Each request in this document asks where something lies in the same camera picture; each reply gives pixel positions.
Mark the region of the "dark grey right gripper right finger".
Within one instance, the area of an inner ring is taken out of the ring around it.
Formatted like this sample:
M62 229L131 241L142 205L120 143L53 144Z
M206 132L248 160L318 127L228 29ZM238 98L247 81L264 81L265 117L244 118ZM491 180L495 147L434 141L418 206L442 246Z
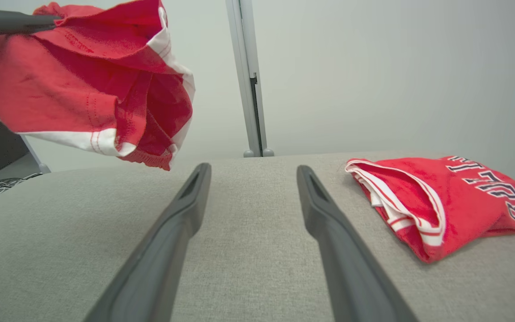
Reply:
M307 165L296 171L307 232L317 241L337 322L416 322L417 316Z

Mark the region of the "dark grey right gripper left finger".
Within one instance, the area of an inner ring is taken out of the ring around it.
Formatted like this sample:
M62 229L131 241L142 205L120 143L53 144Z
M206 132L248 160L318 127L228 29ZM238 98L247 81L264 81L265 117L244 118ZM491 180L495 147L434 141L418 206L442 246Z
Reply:
M202 226L212 167L197 165L131 253L87 322L169 322L190 239Z

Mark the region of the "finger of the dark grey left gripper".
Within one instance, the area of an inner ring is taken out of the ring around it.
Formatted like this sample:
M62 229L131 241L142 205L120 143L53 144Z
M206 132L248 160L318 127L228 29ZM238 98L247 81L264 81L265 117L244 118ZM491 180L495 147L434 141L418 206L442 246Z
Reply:
M33 16L20 12L0 10L0 35L2 34L31 34L37 31L55 28L59 16Z

